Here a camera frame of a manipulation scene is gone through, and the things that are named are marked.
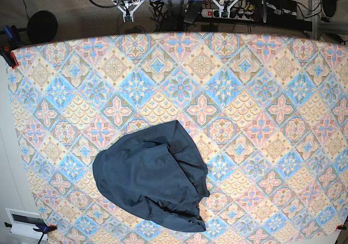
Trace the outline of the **orange clamp bottom-right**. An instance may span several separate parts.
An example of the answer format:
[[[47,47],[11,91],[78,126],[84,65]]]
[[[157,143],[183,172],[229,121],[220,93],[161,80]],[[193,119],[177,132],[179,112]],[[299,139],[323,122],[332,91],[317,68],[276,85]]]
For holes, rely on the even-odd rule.
[[[345,225],[339,225],[336,227],[336,230],[346,230],[347,227]]]

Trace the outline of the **black round stool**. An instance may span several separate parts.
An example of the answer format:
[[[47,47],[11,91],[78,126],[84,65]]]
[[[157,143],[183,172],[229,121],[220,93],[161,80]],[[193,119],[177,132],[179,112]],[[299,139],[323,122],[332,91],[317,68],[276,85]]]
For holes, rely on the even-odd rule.
[[[27,23],[27,36],[32,44],[51,42],[57,31],[57,18],[47,10],[36,12]]]

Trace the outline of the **dark navy t-shirt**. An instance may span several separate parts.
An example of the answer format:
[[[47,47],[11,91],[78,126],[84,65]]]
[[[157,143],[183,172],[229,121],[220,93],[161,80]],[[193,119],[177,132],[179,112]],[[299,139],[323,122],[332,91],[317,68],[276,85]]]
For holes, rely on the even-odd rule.
[[[206,230],[199,203],[210,195],[208,168],[178,121],[121,137],[92,171],[99,192],[128,213],[179,232]]]

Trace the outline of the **blue orange clamp bottom-left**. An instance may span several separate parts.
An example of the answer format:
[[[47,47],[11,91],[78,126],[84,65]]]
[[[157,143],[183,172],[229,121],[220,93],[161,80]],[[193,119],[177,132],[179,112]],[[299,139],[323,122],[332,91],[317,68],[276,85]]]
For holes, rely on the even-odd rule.
[[[57,230],[56,226],[39,224],[6,223],[5,227],[10,228],[10,233],[37,240],[38,243],[48,240],[48,233]]]

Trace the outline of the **patterned colourful tablecloth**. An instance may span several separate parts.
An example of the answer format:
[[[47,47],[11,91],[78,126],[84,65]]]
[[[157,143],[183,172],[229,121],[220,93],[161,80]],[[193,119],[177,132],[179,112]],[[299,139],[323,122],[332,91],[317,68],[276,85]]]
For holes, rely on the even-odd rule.
[[[14,52],[9,97],[52,243],[334,243],[347,218],[347,48],[282,36],[128,34]],[[103,197],[92,162],[177,120],[208,166],[207,226],[180,233]]]

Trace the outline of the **white wall vent panel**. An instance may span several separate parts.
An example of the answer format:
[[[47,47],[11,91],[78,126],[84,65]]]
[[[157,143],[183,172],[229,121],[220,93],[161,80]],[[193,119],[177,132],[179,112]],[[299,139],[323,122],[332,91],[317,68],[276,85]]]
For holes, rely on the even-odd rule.
[[[20,237],[28,237],[31,240],[39,240],[41,233],[36,232],[36,224],[44,226],[45,222],[38,213],[6,208],[6,213],[11,225],[10,233]]]

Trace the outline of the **black round object top-right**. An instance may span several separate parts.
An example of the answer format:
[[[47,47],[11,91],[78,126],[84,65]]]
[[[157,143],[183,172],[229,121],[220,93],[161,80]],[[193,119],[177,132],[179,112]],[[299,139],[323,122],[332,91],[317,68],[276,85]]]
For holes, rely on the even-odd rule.
[[[338,0],[321,0],[322,13],[326,18],[334,16]]]

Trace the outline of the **blue orange clamp top-left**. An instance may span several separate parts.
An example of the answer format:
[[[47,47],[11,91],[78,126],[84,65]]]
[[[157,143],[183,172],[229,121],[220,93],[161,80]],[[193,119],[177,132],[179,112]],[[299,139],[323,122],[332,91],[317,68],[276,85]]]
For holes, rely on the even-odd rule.
[[[9,26],[4,26],[1,35],[4,34],[8,37],[9,44],[1,45],[1,56],[12,69],[15,69],[18,66],[18,61],[13,50],[18,48],[18,36],[13,31],[13,28]]]

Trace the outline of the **white power strip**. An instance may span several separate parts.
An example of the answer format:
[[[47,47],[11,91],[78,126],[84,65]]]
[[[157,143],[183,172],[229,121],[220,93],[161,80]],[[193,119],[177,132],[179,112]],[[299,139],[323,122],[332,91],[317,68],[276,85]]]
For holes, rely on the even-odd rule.
[[[235,10],[228,13],[228,18],[223,19],[236,19],[236,20],[249,20],[252,21],[253,10]],[[201,16],[204,18],[222,18],[218,9],[202,9]]]

